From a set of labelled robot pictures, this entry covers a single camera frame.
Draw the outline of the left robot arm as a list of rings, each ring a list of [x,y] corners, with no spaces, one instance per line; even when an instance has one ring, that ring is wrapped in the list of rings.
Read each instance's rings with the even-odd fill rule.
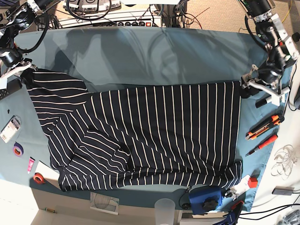
[[[290,88],[282,87],[285,69],[293,66],[300,56],[294,41],[285,30],[271,0],[240,0],[245,11],[245,25],[254,42],[267,53],[267,59],[260,65],[252,65],[249,73],[241,77],[242,97],[248,98],[260,91],[269,96],[256,107],[272,103],[279,106],[285,102]]]

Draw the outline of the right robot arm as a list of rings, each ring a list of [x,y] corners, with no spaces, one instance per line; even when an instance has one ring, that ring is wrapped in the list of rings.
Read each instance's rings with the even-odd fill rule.
[[[23,56],[35,51],[44,40],[50,23],[47,7],[51,3],[51,0],[26,0],[23,4],[15,3],[4,13],[4,17],[0,18],[7,21],[0,27],[0,64],[7,68],[6,72],[0,75],[1,89],[7,88],[8,78],[11,76],[20,76],[28,69],[37,70],[32,60]],[[37,43],[29,49],[18,47],[15,37],[40,17],[43,17],[45,28]]]

